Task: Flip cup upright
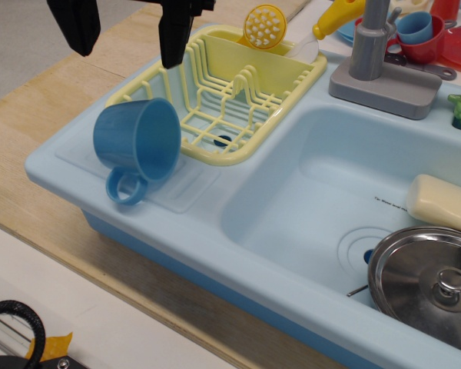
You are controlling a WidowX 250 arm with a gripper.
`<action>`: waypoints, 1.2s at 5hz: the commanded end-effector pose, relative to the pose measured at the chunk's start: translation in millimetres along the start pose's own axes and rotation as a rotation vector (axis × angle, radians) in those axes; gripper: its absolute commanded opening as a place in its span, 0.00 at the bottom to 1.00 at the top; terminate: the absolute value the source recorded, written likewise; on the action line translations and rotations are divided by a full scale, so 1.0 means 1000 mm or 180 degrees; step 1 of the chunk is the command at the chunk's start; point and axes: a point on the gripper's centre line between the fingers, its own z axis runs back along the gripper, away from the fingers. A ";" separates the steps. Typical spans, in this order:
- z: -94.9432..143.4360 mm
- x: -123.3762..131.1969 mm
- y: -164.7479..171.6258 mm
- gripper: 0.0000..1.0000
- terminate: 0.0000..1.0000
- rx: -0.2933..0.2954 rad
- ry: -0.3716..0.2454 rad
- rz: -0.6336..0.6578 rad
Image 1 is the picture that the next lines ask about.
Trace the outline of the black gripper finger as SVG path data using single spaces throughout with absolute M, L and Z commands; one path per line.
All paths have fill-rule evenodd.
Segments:
M 213 11 L 213 0 L 160 1 L 162 16 L 158 25 L 161 61 L 166 69 L 182 63 L 193 20 L 203 11 Z
M 81 56 L 91 54 L 101 32 L 95 0 L 47 0 L 61 33 L 72 50 Z

